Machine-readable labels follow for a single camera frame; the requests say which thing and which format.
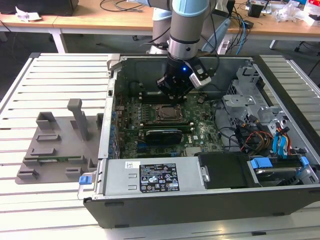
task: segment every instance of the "wooden desk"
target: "wooden desk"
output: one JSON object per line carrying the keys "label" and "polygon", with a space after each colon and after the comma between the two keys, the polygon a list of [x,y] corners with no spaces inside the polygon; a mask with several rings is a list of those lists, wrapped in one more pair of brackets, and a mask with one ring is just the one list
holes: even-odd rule
{"label": "wooden desk", "polygon": [[[101,9],[100,2],[101,0],[79,0],[73,16],[43,16],[42,21],[24,23],[14,15],[0,14],[0,20],[13,32],[51,33],[59,53],[68,52],[63,34],[152,35],[152,8],[143,7],[143,12],[110,12]],[[301,20],[276,22],[269,14],[261,14],[259,18],[248,17],[245,6],[239,7],[243,2],[244,0],[237,0],[235,6],[243,18],[254,23],[248,38],[320,42],[320,27],[308,26]],[[112,2],[103,6],[116,10]],[[136,4],[124,2],[121,6],[130,8]],[[0,25],[0,31],[8,30]],[[239,26],[233,19],[225,40],[234,37],[238,31]]]}
{"label": "wooden desk", "polygon": [[[110,12],[100,7],[101,0],[79,0],[79,5],[72,17],[58,16],[54,21],[55,28],[104,29],[149,31],[153,29],[153,8],[143,7],[143,12]],[[121,7],[132,8],[135,3],[120,3]],[[117,10],[112,2],[103,4],[106,9]]]}
{"label": "wooden desk", "polygon": [[[259,18],[248,16],[248,11],[245,10],[245,6],[240,3],[244,3],[243,0],[236,1],[235,4],[237,12],[244,18],[254,23],[254,26],[250,32],[250,35],[278,35],[278,36],[288,36],[296,38],[301,37],[320,37],[320,27],[318,26],[308,26],[306,22],[298,20],[296,22],[286,21],[277,22],[273,16],[270,14],[261,13]],[[228,32],[232,34],[237,34],[239,31],[239,25],[235,19],[231,21]]]}

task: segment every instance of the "blue latch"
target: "blue latch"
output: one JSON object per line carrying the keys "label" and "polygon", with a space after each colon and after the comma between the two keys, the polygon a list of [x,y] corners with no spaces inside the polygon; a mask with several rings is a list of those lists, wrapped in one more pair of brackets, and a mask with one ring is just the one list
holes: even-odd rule
{"label": "blue latch", "polygon": [[300,162],[302,163],[302,165],[305,167],[305,166],[307,166],[307,165],[309,165],[309,161],[308,161],[308,159],[305,157],[305,156],[302,156],[301,158],[300,158]]}
{"label": "blue latch", "polygon": [[92,176],[81,176],[79,178],[80,185],[90,185],[92,184]]}
{"label": "blue latch", "polygon": [[279,134],[278,134],[278,132],[276,132],[276,134],[274,135],[273,143],[272,143],[272,151],[274,153],[277,152],[278,141],[279,141]]}
{"label": "blue latch", "polygon": [[253,169],[272,168],[272,163],[268,157],[256,157],[250,161]]}

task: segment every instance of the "paper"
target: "paper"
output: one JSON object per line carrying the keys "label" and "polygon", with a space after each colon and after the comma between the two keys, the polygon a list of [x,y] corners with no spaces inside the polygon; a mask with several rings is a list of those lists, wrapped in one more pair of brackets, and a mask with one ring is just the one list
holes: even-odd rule
{"label": "paper", "polygon": [[17,7],[15,7],[16,10],[16,16],[21,20],[24,21],[26,23],[28,23],[29,21],[35,21],[35,20],[40,20],[42,19],[42,17],[39,16],[39,14],[37,12],[25,12],[25,11],[21,11],[20,9],[18,9]]}

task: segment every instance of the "warning label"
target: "warning label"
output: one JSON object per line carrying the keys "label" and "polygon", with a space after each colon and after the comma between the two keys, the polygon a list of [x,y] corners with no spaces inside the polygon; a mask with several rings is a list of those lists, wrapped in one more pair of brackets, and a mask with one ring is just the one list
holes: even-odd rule
{"label": "warning label", "polygon": [[179,190],[175,163],[140,165],[140,191],[142,193]]}

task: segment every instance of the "metal grating table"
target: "metal grating table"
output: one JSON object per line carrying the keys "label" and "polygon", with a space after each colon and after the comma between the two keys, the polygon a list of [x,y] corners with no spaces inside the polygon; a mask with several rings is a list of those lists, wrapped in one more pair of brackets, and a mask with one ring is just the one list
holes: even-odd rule
{"label": "metal grating table", "polygon": [[[35,133],[35,119],[40,111],[71,116],[66,109],[69,98],[81,98],[87,116],[103,113],[108,85],[107,59],[107,54],[41,54],[30,58],[1,102],[1,240],[296,240],[320,236],[320,202],[289,216],[102,229],[82,200],[78,200],[77,183],[17,185],[14,178]],[[86,188],[89,195],[92,189]],[[266,235],[252,236],[257,231]]]}
{"label": "metal grating table", "polygon": [[[262,59],[320,135],[320,89],[317,85],[293,60],[287,60],[280,55],[263,55]],[[264,90],[271,102],[279,105],[267,86]]]}

